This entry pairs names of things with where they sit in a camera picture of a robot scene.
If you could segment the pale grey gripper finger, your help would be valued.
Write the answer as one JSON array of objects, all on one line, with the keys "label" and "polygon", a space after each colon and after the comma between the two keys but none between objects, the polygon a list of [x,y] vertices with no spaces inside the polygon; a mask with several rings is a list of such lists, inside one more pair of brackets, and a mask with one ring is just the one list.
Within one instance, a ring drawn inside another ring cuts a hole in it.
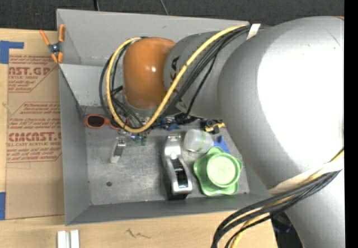
[{"label": "pale grey gripper finger", "polygon": [[118,163],[121,158],[124,150],[126,148],[126,140],[125,137],[116,137],[114,144],[112,146],[110,163]]}]

